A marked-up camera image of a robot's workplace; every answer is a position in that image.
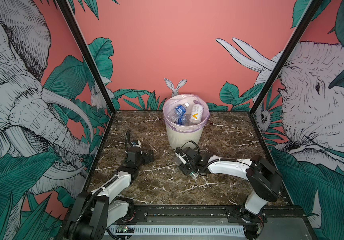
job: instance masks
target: coral wallpaper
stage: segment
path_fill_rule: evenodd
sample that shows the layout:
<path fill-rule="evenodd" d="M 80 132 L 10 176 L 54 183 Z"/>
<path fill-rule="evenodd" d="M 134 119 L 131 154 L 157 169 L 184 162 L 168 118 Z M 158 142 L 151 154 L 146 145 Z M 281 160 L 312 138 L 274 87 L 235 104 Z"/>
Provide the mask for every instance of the coral wallpaper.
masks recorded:
<path fill-rule="evenodd" d="M 318 239 L 344 240 L 344 0 L 323 1 L 255 118 Z"/>
<path fill-rule="evenodd" d="M 295 0 L 69 3 L 88 44 L 112 41 L 93 51 L 110 56 L 94 58 L 117 109 L 162 109 L 193 93 L 210 110 L 248 111 L 294 30 Z"/>
<path fill-rule="evenodd" d="M 96 88 L 53 1 L 0 0 L 0 240 L 58 233 L 110 119 Z"/>

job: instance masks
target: trash can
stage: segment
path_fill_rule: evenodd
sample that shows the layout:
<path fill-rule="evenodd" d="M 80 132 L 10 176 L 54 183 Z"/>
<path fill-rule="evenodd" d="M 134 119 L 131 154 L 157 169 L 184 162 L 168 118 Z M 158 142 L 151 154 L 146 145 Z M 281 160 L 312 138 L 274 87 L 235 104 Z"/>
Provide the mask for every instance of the trash can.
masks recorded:
<path fill-rule="evenodd" d="M 187 113 L 190 113 L 192 111 L 192 107 L 194 104 L 201 104 L 204 107 L 201 123 L 192 126 L 183 126 L 168 120 L 168 114 L 177 105 L 184 103 L 189 103 L 189 107 L 186 109 Z M 176 147 L 182 147 L 186 142 L 189 141 L 194 141 L 195 143 L 198 143 L 200 141 L 200 137 L 203 133 L 205 123 L 209 118 L 209 108 L 203 99 L 193 94 L 181 94 L 174 96 L 165 102 L 163 107 L 163 113 L 165 127 L 167 128 L 169 145 L 173 149 L 176 149 Z M 190 147 L 192 149 L 195 148 L 194 144 L 191 142 L 187 143 L 185 146 Z"/>

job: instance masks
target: white bottle with orange logo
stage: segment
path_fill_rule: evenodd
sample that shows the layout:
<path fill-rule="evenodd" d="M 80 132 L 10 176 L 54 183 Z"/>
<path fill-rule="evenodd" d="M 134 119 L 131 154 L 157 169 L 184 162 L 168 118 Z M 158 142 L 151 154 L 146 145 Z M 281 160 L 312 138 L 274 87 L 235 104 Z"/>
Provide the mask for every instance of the white bottle with orange logo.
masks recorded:
<path fill-rule="evenodd" d="M 192 107 L 191 118 L 189 120 L 191 125 L 196 125 L 201 123 L 201 117 L 203 116 L 204 108 L 200 104 L 195 104 Z"/>

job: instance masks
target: marble table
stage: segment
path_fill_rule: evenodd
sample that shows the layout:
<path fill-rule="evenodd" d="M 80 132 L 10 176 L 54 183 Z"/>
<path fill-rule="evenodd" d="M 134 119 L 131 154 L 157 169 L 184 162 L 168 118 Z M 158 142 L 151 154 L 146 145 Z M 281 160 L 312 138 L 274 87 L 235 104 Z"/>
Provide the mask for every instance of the marble table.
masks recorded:
<path fill-rule="evenodd" d="M 142 166 L 139 176 L 120 196 L 135 204 L 241 205 L 251 193 L 250 183 L 225 174 L 185 176 L 173 161 L 162 112 L 119 111 L 91 177 L 88 190 L 101 186 L 125 157 L 124 137 L 131 129 L 131 140 L 141 140 L 145 150 L 153 150 L 155 161 Z M 230 158 L 265 156 L 247 113 L 211 113 L 201 136 L 202 151 Z M 271 205 L 285 205 L 279 199 Z"/>

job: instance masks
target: elephant ear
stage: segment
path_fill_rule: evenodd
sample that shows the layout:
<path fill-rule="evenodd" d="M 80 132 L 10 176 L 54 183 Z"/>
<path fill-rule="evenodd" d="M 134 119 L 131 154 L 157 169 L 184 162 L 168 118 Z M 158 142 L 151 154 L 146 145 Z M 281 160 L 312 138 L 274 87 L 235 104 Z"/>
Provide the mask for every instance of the elephant ear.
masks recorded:
<path fill-rule="evenodd" d="M 0 23 L 28 71 L 41 79 L 47 67 L 51 36 L 32 0 L 0 1 Z"/>

